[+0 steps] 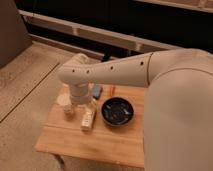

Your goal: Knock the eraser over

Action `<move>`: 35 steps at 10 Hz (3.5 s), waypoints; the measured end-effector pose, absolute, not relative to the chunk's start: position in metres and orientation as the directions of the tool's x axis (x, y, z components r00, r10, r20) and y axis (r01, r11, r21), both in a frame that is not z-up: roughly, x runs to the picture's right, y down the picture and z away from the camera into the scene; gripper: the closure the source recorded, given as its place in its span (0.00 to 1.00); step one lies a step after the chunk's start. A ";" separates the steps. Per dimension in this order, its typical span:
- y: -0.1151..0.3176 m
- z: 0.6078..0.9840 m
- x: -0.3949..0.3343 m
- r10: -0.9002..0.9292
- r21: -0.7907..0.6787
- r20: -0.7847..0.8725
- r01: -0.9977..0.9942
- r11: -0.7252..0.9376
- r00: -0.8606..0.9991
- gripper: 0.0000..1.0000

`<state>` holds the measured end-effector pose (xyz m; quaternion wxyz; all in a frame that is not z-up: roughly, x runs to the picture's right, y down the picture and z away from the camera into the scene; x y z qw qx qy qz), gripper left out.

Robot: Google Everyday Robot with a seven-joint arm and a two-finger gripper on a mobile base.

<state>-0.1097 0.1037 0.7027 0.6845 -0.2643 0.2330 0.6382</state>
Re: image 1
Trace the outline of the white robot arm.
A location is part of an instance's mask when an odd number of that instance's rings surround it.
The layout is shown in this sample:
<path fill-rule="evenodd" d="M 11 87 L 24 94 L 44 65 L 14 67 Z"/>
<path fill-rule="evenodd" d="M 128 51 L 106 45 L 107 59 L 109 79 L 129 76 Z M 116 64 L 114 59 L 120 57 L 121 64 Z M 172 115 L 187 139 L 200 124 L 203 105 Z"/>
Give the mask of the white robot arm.
<path fill-rule="evenodd" d="M 74 104 L 91 100 L 90 83 L 148 89 L 145 171 L 213 171 L 213 54 L 183 48 L 91 64 L 80 53 L 58 74 Z"/>

